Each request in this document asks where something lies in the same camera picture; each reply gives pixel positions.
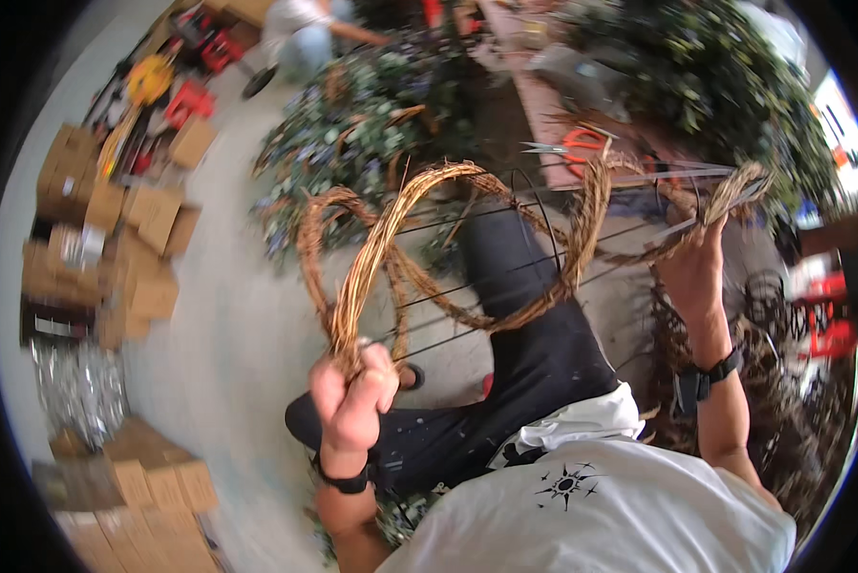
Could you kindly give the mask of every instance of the knee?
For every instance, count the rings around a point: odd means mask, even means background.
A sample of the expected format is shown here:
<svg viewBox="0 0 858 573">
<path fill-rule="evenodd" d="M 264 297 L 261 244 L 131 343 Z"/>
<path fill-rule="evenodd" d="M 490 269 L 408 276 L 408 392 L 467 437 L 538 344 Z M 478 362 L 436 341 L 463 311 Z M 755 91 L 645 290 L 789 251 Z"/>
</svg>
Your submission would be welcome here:
<svg viewBox="0 0 858 573">
<path fill-rule="evenodd" d="M 292 43 L 298 52 L 306 59 L 331 53 L 330 30 L 324 26 L 308 26 L 292 34 Z"/>
<path fill-rule="evenodd" d="M 288 405 L 286 428 L 297 441 L 311 449 L 320 447 L 320 418 L 310 393 L 303 394 Z"/>
<path fill-rule="evenodd" d="M 286 64 L 297 69 L 305 81 L 320 72 L 330 62 L 333 49 L 330 30 L 323 26 L 308 26 L 292 34 L 286 45 Z"/>
</svg>

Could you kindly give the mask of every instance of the right hand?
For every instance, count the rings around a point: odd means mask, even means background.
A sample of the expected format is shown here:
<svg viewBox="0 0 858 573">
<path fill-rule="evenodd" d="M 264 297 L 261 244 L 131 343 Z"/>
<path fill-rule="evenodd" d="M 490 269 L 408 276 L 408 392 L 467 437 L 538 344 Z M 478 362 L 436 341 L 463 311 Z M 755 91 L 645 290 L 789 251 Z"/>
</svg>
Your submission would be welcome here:
<svg viewBox="0 0 858 573">
<path fill-rule="evenodd" d="M 710 369 L 731 353 L 731 335 L 722 304 L 721 231 L 724 216 L 674 256 L 655 263 L 677 313 L 687 325 L 693 362 Z"/>
<path fill-rule="evenodd" d="M 655 263 L 677 313 L 687 325 L 701 325 L 725 314 L 722 306 L 721 231 L 723 216 L 710 224 L 701 237 L 681 246 L 674 256 Z"/>
<path fill-rule="evenodd" d="M 333 452 L 367 452 L 377 442 L 378 413 L 386 414 L 400 379 L 386 348 L 373 344 L 362 351 L 365 370 L 350 384 L 323 357 L 308 373 L 311 398 L 323 428 L 321 447 Z"/>
</svg>

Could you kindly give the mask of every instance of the black pants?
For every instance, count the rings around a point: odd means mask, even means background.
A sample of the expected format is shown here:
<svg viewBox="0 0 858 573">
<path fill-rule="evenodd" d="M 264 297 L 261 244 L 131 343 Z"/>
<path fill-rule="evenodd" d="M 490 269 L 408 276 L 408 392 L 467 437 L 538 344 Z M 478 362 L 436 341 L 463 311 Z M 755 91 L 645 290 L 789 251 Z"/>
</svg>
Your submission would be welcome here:
<svg viewBox="0 0 858 573">
<path fill-rule="evenodd" d="M 488 204 L 486 211 L 500 207 Z M 556 277 L 530 226 L 514 211 L 465 221 L 458 240 L 467 278 L 484 312 L 504 317 L 540 295 Z M 522 265 L 524 269 L 512 270 Z M 372 454 L 383 486 L 401 495 L 448 487 L 486 473 L 498 447 L 522 426 L 568 404 L 618 386 L 581 307 L 571 299 L 517 330 L 489 338 L 494 361 L 490 395 L 482 402 L 436 410 L 392 409 L 381 416 Z M 298 441 L 320 447 L 320 420 L 310 394 L 286 409 L 286 426 Z"/>
</svg>

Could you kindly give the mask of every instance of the black graphic print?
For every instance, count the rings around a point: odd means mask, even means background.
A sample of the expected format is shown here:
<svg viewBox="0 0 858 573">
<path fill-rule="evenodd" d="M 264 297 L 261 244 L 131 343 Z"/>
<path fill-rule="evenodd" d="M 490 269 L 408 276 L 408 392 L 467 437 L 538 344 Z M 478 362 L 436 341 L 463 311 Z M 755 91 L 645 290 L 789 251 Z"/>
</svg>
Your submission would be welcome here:
<svg viewBox="0 0 858 573">
<path fill-rule="evenodd" d="M 586 463 L 576 465 L 582 466 L 583 468 L 595 468 L 591 464 Z M 546 475 L 540 477 L 540 480 L 547 481 L 549 476 L 550 473 L 548 471 L 546 472 Z M 573 493 L 584 490 L 584 497 L 588 497 L 592 493 L 597 493 L 597 490 L 595 488 L 597 487 L 598 482 L 595 482 L 594 485 L 592 485 L 590 488 L 587 487 L 587 484 L 585 484 L 585 486 L 583 487 L 582 482 L 588 478 L 598 478 L 602 476 L 603 474 L 582 475 L 581 470 L 569 473 L 568 469 L 566 469 L 565 464 L 563 464 L 562 475 L 557 476 L 556 479 L 550 484 L 549 488 L 541 489 L 540 491 L 535 492 L 534 495 L 538 495 L 540 493 L 551 493 L 552 495 L 550 496 L 550 499 L 556 499 L 557 497 L 561 497 L 564 501 L 564 507 L 562 508 L 562 510 L 569 511 L 569 496 L 571 496 Z M 538 503 L 537 507 L 542 508 L 543 505 Z"/>
</svg>

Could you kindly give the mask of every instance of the sandal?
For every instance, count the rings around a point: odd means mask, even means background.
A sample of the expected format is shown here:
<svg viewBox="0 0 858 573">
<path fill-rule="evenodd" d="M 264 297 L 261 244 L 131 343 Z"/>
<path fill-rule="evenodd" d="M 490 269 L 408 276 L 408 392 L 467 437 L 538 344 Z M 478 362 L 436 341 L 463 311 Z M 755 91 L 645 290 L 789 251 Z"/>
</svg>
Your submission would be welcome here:
<svg viewBox="0 0 858 573">
<path fill-rule="evenodd" d="M 411 386 L 407 388 L 400 388 L 401 392 L 411 392 L 414 390 L 418 390 L 423 387 L 423 384 L 426 383 L 426 373 L 420 367 L 412 364 L 411 362 L 407 362 L 405 364 L 407 368 L 413 371 L 413 374 L 416 376 L 416 380 L 412 383 Z"/>
</svg>

